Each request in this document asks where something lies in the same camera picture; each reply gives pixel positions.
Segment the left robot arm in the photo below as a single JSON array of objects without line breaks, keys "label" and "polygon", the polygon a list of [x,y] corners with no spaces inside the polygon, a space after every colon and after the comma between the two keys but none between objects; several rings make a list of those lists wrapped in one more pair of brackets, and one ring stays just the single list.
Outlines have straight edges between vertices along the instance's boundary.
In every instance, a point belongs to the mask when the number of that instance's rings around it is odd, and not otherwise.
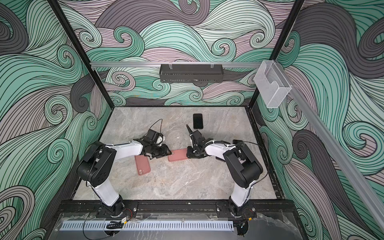
[{"label": "left robot arm", "polygon": [[108,215],[118,217],[125,209],[121,195],[109,180],[114,161],[134,156],[150,159],[169,156],[172,152],[163,143],[164,139],[162,133],[148,130],[141,138],[125,144],[106,145],[96,141],[86,151],[77,167],[77,174],[99,197]]}]

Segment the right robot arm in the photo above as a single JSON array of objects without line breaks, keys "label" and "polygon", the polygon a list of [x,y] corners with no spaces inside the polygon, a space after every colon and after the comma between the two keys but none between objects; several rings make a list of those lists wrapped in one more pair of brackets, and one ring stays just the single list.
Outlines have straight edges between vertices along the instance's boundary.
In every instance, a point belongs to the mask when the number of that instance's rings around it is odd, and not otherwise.
[{"label": "right robot arm", "polygon": [[187,147],[187,158],[202,159],[215,157],[226,163],[235,182],[234,190],[229,198],[229,208],[238,216],[249,200],[251,187],[255,185],[264,169],[245,141],[216,141],[206,139],[200,131],[192,131],[187,126],[191,145]]}]

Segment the black phone case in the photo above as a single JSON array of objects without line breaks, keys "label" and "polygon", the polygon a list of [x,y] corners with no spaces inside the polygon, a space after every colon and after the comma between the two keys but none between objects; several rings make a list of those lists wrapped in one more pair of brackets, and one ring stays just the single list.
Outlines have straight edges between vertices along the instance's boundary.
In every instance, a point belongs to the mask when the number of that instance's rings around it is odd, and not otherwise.
[{"label": "black phone case", "polygon": [[193,126],[195,130],[202,130],[204,128],[202,114],[193,114]]}]

